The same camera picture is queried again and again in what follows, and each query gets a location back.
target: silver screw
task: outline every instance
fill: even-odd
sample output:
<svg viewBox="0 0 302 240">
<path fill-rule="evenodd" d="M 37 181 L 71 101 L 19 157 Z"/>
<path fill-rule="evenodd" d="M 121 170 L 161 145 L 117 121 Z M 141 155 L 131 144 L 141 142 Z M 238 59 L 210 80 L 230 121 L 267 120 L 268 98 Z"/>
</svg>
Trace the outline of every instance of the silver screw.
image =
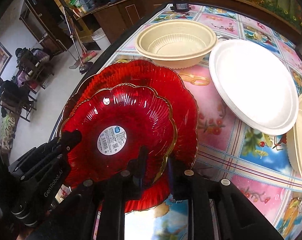
<svg viewBox="0 0 302 240">
<path fill-rule="evenodd" d="M 228 186 L 231 184 L 231 182 L 228 180 L 228 179 L 222 179 L 221 180 L 221 183 L 224 185 L 224 186 Z"/>
<path fill-rule="evenodd" d="M 127 177 L 129 175 L 130 175 L 130 172 L 128 170 L 121 171 L 121 176 L 122 177 Z"/>
<path fill-rule="evenodd" d="M 92 180 L 92 179 L 87 179 L 87 180 L 85 180 L 85 181 L 83 182 L 83 185 L 84 185 L 85 187 L 90 187 L 90 186 L 92 186 L 92 184 L 93 184 L 93 180 Z"/>
<path fill-rule="evenodd" d="M 186 176 L 193 176 L 194 175 L 194 171 L 192 171 L 192 170 L 186 170 L 186 171 L 184 171 L 184 174 Z"/>
</svg>

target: floral tablecloth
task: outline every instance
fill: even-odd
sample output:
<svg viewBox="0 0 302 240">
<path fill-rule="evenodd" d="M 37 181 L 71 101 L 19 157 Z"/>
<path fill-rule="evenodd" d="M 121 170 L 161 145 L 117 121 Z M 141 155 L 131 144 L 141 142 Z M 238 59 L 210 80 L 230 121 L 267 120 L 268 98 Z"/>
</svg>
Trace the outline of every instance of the floral tablecloth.
<svg viewBox="0 0 302 240">
<path fill-rule="evenodd" d="M 291 73 L 298 94 L 302 93 L 302 62 L 294 51 L 294 44 L 280 33 L 253 19 L 219 8 L 192 5 L 188 13 L 175 13 L 170 6 L 172 4 L 140 26 L 103 68 L 120 59 L 143 58 L 135 50 L 134 41 L 146 27 L 170 19 L 189 19 L 212 28 L 220 41 L 249 40 L 270 50 Z M 177 71 L 199 107 L 199 151 L 193 168 L 212 180 L 231 180 L 285 240 L 295 239 L 302 230 L 302 179 L 290 165 L 286 135 L 269 136 L 236 118 L 211 80 L 208 58 L 206 55 L 198 65 Z M 210 82 L 203 85 L 206 78 Z M 256 98 L 256 107 L 272 107 L 280 93 L 261 93 Z M 159 211 L 127 214 L 126 239 L 186 239 L 188 211 L 185 205 L 185 201 L 176 203 L 170 196 L 157 208 Z"/>
</svg>

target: red plate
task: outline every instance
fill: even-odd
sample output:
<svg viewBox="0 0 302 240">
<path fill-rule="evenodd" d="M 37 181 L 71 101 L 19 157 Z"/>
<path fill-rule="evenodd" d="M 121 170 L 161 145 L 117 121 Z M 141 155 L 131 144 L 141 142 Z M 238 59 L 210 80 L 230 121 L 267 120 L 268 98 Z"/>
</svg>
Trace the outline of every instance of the red plate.
<svg viewBox="0 0 302 240">
<path fill-rule="evenodd" d="M 177 140 L 170 103 L 152 88 L 131 84 L 99 90 L 80 104 L 62 128 L 76 129 L 82 141 L 68 154 L 71 172 L 65 183 L 70 186 L 110 178 L 147 146 L 148 187 L 163 173 Z"/>
<path fill-rule="evenodd" d="M 198 150 L 196 133 L 198 107 L 192 94 L 184 87 L 179 75 L 169 68 L 157 66 L 146 60 L 114 63 L 91 77 L 91 82 L 81 95 L 77 105 L 90 98 L 96 91 L 114 87 L 120 83 L 150 86 L 160 96 L 169 100 L 173 109 L 173 119 L 178 129 L 178 139 L 171 154 L 191 168 Z M 168 194 L 169 189 L 164 174 L 151 188 L 144 191 L 140 201 L 128 201 L 126 212 L 156 206 L 163 202 Z"/>
</svg>

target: white wall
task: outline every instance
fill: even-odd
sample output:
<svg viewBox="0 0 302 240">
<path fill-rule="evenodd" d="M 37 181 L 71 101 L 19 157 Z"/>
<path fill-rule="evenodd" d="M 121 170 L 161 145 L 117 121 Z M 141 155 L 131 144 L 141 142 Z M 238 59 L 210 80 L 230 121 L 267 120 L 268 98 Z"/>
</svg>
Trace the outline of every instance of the white wall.
<svg viewBox="0 0 302 240">
<path fill-rule="evenodd" d="M 16 73 L 17 58 L 15 51 L 17 48 L 42 48 L 24 23 L 19 20 L 23 2 L 24 0 L 13 0 L 0 19 L 0 42 L 12 55 L 0 75 L 3 80 L 10 80 Z"/>
</svg>

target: white floor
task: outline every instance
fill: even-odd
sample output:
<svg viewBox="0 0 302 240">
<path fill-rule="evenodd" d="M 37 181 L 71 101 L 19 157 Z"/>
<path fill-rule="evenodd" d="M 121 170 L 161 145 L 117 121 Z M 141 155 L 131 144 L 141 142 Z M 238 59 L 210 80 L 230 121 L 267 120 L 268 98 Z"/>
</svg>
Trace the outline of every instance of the white floor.
<svg viewBox="0 0 302 240">
<path fill-rule="evenodd" d="M 70 49 L 77 58 L 74 48 Z M 95 61 L 101 52 L 90 61 Z M 37 99 L 36 111 L 31 112 L 31 121 L 19 119 L 16 137 L 10 155 L 10 163 L 33 147 L 48 142 L 54 125 L 71 93 L 83 77 L 79 68 L 69 69 L 75 60 L 64 52 L 54 57 L 51 62 L 54 65 L 54 76 L 48 79 L 46 89 L 40 88 L 36 95 L 30 95 Z"/>
</svg>

